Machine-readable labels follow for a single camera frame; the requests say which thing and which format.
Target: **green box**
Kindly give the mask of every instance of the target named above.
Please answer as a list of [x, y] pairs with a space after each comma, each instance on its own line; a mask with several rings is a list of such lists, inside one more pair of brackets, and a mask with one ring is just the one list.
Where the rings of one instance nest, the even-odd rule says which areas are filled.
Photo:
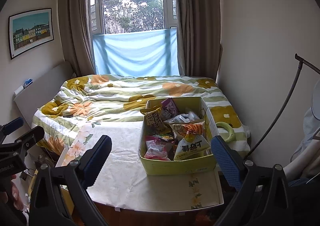
[[[163, 100], [164, 99], [149, 100], [147, 102], [147, 108], [152, 108], [160, 104]], [[194, 111], [201, 119], [205, 119], [205, 138], [207, 139], [209, 144], [214, 136], [219, 135], [210, 109], [201, 97], [176, 97], [173, 98], [173, 100], [180, 112], [185, 112], [185, 109], [187, 107]], [[145, 143], [146, 135], [147, 121], [146, 117], [144, 117], [138, 154], [142, 165], [148, 175], [171, 175], [207, 172], [213, 171], [216, 166], [217, 162], [212, 154], [182, 161], [161, 161], [146, 159], [144, 158], [144, 155], [147, 151]]]

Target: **purple snack bag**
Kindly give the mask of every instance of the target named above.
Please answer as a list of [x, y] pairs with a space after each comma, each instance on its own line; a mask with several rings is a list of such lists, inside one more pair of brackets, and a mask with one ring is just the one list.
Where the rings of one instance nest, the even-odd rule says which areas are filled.
[[178, 108], [172, 98], [167, 98], [162, 104], [160, 117], [163, 121], [178, 115]]

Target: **brown curtain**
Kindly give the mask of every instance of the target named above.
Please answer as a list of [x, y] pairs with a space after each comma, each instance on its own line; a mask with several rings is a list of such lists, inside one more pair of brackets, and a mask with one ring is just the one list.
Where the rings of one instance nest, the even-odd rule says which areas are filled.
[[64, 58], [78, 77], [95, 74], [89, 0], [58, 0]]
[[217, 78], [220, 0], [177, 0], [178, 63], [181, 75]]

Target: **light blue fabric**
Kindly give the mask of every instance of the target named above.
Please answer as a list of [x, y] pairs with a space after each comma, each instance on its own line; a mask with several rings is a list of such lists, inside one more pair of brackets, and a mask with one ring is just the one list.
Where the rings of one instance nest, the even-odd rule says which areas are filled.
[[177, 29], [93, 35], [97, 74], [179, 75]]

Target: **sky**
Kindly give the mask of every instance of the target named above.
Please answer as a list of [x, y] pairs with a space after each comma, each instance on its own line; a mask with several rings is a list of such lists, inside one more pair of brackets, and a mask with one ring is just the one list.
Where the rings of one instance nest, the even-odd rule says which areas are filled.
[[35, 25], [38, 24], [48, 24], [49, 23], [49, 13], [39, 13], [32, 14], [28, 16], [24, 16], [21, 18], [14, 19], [12, 21], [12, 30], [15, 32], [21, 28], [23, 29], [31, 29]]

